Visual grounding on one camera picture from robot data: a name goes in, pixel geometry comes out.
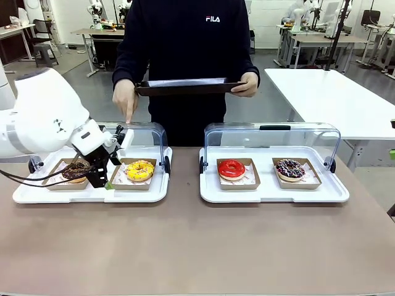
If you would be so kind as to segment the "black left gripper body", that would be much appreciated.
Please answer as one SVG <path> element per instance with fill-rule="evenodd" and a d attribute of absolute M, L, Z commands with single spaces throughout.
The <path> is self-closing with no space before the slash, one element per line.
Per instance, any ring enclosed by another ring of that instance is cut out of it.
<path fill-rule="evenodd" d="M 114 144 L 111 147 L 106 147 L 105 145 L 99 146 L 97 149 L 93 150 L 91 153 L 87 155 L 81 154 L 81 158 L 87 161 L 91 166 L 94 167 L 106 167 L 108 163 L 111 161 L 109 160 L 109 155 L 113 152 L 116 152 L 120 149 L 118 144 Z"/>

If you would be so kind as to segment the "yellow glazed donut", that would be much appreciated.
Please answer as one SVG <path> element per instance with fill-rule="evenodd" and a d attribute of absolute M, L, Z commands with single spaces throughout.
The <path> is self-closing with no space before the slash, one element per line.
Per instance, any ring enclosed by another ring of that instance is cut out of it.
<path fill-rule="evenodd" d="M 134 182 L 143 182 L 152 177 L 154 165 L 146 160 L 138 160 L 127 166 L 125 174 L 127 178 Z"/>

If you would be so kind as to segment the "dark brown serving tray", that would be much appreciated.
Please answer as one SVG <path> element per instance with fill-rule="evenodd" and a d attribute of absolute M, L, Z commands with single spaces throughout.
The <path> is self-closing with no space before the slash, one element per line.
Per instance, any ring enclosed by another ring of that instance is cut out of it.
<path fill-rule="evenodd" d="M 151 80 L 138 83 L 135 91 L 141 96 L 223 94 L 230 93 L 233 88 L 244 84 L 245 82 L 234 82 L 228 78 Z"/>

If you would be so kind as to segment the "dark donut with white stripes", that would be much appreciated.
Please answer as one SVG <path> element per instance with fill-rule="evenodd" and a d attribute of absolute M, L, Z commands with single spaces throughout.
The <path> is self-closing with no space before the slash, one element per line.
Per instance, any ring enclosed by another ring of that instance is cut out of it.
<path fill-rule="evenodd" d="M 281 159 L 275 164 L 275 169 L 280 179 L 287 182 L 298 182 L 304 175 L 304 167 L 297 161 L 291 159 Z"/>

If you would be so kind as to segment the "person's right forearm navy sleeve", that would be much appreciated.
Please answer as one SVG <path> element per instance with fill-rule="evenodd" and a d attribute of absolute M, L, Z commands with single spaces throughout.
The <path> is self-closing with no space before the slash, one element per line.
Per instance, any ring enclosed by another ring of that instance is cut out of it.
<path fill-rule="evenodd" d="M 143 80 L 149 63 L 149 50 L 143 41 L 124 39 L 117 48 L 117 61 L 112 74 L 115 86 L 121 80 L 138 84 Z"/>

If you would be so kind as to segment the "person's left forearm navy sleeve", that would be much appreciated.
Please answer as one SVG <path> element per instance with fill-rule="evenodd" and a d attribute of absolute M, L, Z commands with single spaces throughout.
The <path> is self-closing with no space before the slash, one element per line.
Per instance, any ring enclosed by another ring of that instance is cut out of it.
<path fill-rule="evenodd" d="M 235 53 L 235 69 L 237 70 L 238 77 L 241 78 L 245 73 L 252 72 L 260 79 L 259 70 L 252 63 L 249 49 L 249 40 L 242 41 L 238 44 Z"/>

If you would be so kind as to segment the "chocolate donut with sprinkles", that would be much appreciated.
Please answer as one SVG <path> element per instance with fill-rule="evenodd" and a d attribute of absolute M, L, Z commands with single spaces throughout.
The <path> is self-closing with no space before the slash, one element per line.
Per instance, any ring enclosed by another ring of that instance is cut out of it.
<path fill-rule="evenodd" d="M 89 170 L 90 166 L 86 162 L 71 163 L 62 172 L 62 177 L 69 183 L 81 183 L 86 179 L 85 174 L 87 174 Z"/>

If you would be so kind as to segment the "red glazed donut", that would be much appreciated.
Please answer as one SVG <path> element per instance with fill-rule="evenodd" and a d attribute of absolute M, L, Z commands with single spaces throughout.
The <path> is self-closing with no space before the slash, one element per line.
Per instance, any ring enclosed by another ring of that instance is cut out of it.
<path fill-rule="evenodd" d="M 219 163 L 218 173 L 221 178 L 228 181 L 237 181 L 244 177 L 246 168 L 243 163 L 229 159 Z"/>

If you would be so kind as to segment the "person in navy sweatshirt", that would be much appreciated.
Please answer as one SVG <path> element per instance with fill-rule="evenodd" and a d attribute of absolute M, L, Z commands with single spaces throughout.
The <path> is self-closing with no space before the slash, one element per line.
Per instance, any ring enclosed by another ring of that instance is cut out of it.
<path fill-rule="evenodd" d="M 228 78 L 238 44 L 249 40 L 245 0 L 132 0 L 123 39 L 143 41 L 149 50 L 144 75 L 150 80 Z M 224 94 L 152 96 L 148 111 L 168 144 L 202 147 L 204 130 L 223 123 Z"/>

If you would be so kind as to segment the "person's right hand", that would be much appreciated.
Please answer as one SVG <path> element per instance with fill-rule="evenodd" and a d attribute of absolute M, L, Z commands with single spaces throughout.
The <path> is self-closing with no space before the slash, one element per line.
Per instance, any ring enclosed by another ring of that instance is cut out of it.
<path fill-rule="evenodd" d="M 130 80 L 120 80 L 114 88 L 113 103 L 121 111 L 125 123 L 131 123 L 132 116 L 138 106 L 139 95 L 135 92 L 135 86 Z"/>

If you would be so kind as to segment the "person's left hand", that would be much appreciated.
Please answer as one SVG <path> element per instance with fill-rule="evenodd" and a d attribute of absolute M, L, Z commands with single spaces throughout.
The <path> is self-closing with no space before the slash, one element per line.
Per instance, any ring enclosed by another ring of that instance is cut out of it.
<path fill-rule="evenodd" d="M 246 72 L 240 83 L 242 84 L 231 89 L 231 93 L 238 97 L 253 97 L 258 89 L 259 77 L 254 72 Z"/>

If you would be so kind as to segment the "clear plastic display lid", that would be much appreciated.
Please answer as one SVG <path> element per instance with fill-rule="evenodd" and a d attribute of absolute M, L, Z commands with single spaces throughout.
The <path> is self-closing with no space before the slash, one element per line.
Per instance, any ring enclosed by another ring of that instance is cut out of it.
<path fill-rule="evenodd" d="M 264 149 L 274 146 L 306 146 L 324 150 L 322 165 L 336 171 L 336 152 L 341 140 L 338 129 L 328 123 L 212 123 L 204 130 L 204 145 L 199 156 L 199 172 L 209 166 L 210 148 L 236 147 Z"/>
<path fill-rule="evenodd" d="M 147 148 L 159 154 L 157 164 L 166 172 L 170 173 L 170 157 L 166 156 L 168 145 L 167 136 L 163 127 L 158 123 L 109 123 L 99 122 L 98 127 L 105 136 L 103 145 L 111 147 L 118 144 L 118 159 L 122 157 L 137 157 L 137 150 Z M 81 150 L 75 149 L 75 159 L 81 157 Z"/>

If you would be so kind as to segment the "white display tray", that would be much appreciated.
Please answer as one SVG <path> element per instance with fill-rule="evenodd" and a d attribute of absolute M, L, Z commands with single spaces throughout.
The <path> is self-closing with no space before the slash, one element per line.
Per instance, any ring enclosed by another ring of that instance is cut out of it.
<path fill-rule="evenodd" d="M 324 159 L 308 146 L 271 146 L 269 148 L 208 147 L 199 151 L 201 160 L 207 163 L 200 174 L 201 197 L 211 203 L 259 203 L 259 202 L 320 202 L 343 203 L 349 199 L 349 191 L 324 166 Z M 321 179 L 316 189 L 282 189 L 275 173 L 274 158 L 306 158 Z M 260 184 L 257 189 L 223 190 L 217 172 L 219 159 L 250 158 L 257 169 Z"/>
<path fill-rule="evenodd" d="M 153 158 L 159 161 L 160 155 L 151 149 L 137 150 L 136 158 Z M 172 150 L 168 147 L 166 156 L 172 159 Z M 110 182 L 115 167 L 110 162 L 107 165 L 107 177 Z M 89 182 L 84 190 L 80 191 L 50 191 L 43 186 L 38 187 L 20 185 L 13 193 L 12 198 L 18 204 L 58 204 L 71 202 L 105 202 L 105 203 L 151 203 L 162 200 L 167 194 L 169 174 L 157 163 L 154 176 L 148 191 L 118 191 L 115 189 L 94 188 Z"/>

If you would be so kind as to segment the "large white table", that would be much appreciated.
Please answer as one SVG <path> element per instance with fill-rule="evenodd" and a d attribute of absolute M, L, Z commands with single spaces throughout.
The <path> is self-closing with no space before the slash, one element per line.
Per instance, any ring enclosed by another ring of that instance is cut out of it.
<path fill-rule="evenodd" d="M 266 75 L 295 116 L 308 123 L 329 123 L 350 145 L 347 167 L 355 171 L 372 141 L 395 141 L 395 105 L 336 70 L 267 68 Z"/>

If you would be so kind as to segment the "brown background work table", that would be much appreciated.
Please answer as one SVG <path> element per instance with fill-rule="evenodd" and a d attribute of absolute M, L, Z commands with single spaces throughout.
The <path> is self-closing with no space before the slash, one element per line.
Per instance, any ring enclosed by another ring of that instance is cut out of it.
<path fill-rule="evenodd" d="M 339 40 L 336 41 L 334 39 L 326 38 L 323 35 L 298 34 L 298 35 L 292 35 L 291 40 L 293 41 L 291 43 L 291 49 L 296 50 L 296 59 L 295 59 L 294 65 L 290 66 L 290 68 L 293 68 L 293 69 L 297 69 L 297 66 L 299 63 L 299 56 L 301 53 L 301 49 L 303 49 L 303 48 L 315 49 L 314 56 L 317 55 L 318 49 L 321 47 L 330 48 L 331 50 L 333 49 L 334 51 L 336 51 L 337 48 L 340 48 L 338 57 L 341 57 L 343 52 L 347 48 L 349 48 L 349 54 L 348 54 L 347 59 L 345 61 L 344 67 L 340 71 L 342 74 L 345 74 L 348 71 L 355 45 L 356 44 L 364 44 L 364 45 L 368 44 L 367 40 L 356 37 L 356 36 L 350 36 L 350 35 L 340 35 Z"/>

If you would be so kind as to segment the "black mesh chair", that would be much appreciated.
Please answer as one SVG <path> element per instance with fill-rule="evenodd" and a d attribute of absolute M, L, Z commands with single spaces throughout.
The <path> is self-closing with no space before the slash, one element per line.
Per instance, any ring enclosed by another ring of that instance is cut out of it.
<path fill-rule="evenodd" d="M 361 26 L 365 31 L 370 30 L 375 33 L 379 32 L 378 22 L 380 20 L 381 12 L 378 10 L 364 10 L 361 19 Z"/>

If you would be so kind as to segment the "black tripod pole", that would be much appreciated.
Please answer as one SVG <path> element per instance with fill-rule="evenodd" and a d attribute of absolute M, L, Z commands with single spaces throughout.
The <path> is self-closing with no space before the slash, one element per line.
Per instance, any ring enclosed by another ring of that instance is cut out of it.
<path fill-rule="evenodd" d="M 333 57 L 335 56 L 336 48 L 339 42 L 339 37 L 344 26 L 344 21 L 348 18 L 352 10 L 353 0 L 342 0 L 341 4 L 335 10 L 335 16 L 332 21 L 328 23 L 328 28 L 325 33 L 325 38 L 331 40 L 330 53 L 327 57 L 327 62 L 324 70 L 329 71 Z"/>

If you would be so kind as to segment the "grey step stool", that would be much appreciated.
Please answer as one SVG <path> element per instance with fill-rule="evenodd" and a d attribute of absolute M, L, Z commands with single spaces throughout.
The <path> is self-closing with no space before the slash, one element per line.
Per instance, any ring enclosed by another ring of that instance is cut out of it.
<path fill-rule="evenodd" d="M 59 65 L 57 57 L 49 44 L 39 43 L 33 46 L 33 53 L 36 67 L 45 66 L 53 68 L 53 65 Z"/>

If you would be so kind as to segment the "brown table with white legs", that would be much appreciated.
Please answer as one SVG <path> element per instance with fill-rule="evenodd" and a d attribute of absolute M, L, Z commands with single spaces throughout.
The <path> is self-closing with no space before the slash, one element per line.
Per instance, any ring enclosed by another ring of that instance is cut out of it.
<path fill-rule="evenodd" d="M 72 32 L 74 35 L 81 36 L 83 40 L 89 63 L 87 78 L 100 70 L 112 70 L 115 67 L 117 46 L 123 39 L 124 31 L 82 28 Z"/>

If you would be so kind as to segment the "black office chair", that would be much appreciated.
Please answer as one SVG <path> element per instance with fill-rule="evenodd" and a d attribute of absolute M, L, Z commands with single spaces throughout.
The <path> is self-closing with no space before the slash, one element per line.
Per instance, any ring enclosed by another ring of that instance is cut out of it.
<path fill-rule="evenodd" d="M 51 31 L 52 22 L 50 20 L 33 20 L 35 37 L 30 39 L 32 45 L 40 43 L 50 43 L 52 46 L 57 46 L 54 35 Z"/>

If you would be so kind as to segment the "white side table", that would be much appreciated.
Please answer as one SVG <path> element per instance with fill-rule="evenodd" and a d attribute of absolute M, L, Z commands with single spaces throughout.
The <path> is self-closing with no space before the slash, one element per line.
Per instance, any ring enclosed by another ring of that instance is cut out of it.
<path fill-rule="evenodd" d="M 6 39 L 6 38 L 10 38 L 15 35 L 21 35 L 22 39 L 23 39 L 24 46 L 25 46 L 25 50 L 26 50 L 26 53 L 28 56 L 26 59 L 22 59 L 22 61 L 32 62 L 35 60 L 35 58 L 32 56 L 32 54 L 30 52 L 28 42 L 27 42 L 24 32 L 26 29 L 30 29 L 30 31 L 33 33 L 34 27 L 35 27 L 35 24 L 16 26 L 15 28 L 14 27 L 12 27 L 12 28 L 0 27 L 0 41 L 2 41 L 3 39 Z"/>

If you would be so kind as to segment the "white plastic bag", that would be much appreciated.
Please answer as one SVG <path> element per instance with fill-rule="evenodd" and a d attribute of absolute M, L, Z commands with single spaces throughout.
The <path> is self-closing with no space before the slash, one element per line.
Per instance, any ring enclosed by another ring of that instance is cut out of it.
<path fill-rule="evenodd" d="M 10 22 L 12 25 L 23 27 L 23 26 L 30 24 L 26 10 L 21 7 L 18 8 L 18 16 L 17 17 L 10 16 L 9 18 L 10 18 Z"/>

